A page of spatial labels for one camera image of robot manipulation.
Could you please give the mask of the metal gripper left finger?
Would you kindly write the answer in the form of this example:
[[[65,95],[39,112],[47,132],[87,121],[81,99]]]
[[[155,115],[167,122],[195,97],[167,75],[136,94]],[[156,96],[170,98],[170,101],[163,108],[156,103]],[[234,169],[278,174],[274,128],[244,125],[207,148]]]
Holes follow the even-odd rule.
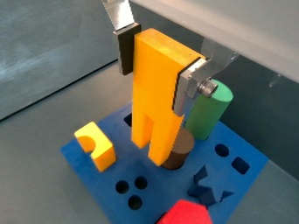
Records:
[[[119,72],[128,75],[134,72],[135,35],[142,25],[135,21],[128,0],[101,0],[116,38]]]

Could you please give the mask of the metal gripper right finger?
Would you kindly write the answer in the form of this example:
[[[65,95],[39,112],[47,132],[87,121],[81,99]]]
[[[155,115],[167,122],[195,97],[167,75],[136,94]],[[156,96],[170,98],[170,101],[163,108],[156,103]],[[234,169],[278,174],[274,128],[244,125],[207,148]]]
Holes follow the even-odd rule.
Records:
[[[202,56],[178,73],[172,98],[172,111],[183,116],[198,95],[211,98],[218,84],[211,80],[236,59],[239,54],[226,46],[204,39],[200,47]]]

